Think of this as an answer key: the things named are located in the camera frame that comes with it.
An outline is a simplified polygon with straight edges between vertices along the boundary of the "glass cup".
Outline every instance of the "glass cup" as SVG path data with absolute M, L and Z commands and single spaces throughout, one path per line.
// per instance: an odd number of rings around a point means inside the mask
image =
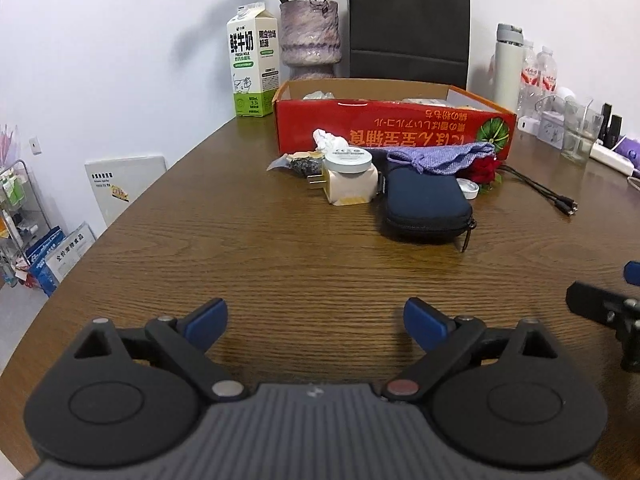
M 567 99 L 564 102 L 562 156 L 580 166 L 586 166 L 593 143 L 600 133 L 602 121 L 601 114 Z

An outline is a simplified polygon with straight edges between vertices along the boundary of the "white jar lid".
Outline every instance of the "white jar lid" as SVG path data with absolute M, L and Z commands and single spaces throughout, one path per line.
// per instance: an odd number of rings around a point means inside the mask
M 466 178 L 457 178 L 456 180 L 462 190 L 462 194 L 467 200 L 473 200 L 478 196 L 478 191 L 480 191 L 480 186 L 478 186 L 478 184 L 471 180 L 467 180 Z
M 338 173 L 362 173 L 371 166 L 372 156 L 367 150 L 349 146 L 338 148 L 324 156 L 324 166 Z

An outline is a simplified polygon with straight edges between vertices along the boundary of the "blue gripper pad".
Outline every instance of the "blue gripper pad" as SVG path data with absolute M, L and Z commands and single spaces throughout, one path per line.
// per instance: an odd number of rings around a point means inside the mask
M 178 332 L 201 352 L 206 352 L 226 330 L 226 303 L 216 298 L 182 318 Z
M 640 262 L 629 262 L 623 271 L 625 281 L 630 285 L 640 286 Z
M 404 329 L 425 352 L 442 343 L 456 329 L 456 322 L 420 298 L 404 304 Z

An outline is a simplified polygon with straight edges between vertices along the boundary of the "milk carton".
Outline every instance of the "milk carton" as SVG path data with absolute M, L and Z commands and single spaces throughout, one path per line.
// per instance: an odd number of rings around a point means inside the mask
M 264 2 L 238 7 L 226 24 L 236 115 L 262 117 L 280 83 L 278 20 Z

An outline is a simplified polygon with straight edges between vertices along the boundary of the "red flower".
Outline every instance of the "red flower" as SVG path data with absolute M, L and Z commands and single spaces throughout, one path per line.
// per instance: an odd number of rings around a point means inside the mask
M 495 170 L 502 164 L 500 160 L 496 160 L 493 155 L 483 158 L 476 158 L 471 166 L 460 170 L 456 176 L 460 178 L 468 178 L 476 184 L 491 184 L 495 180 Z

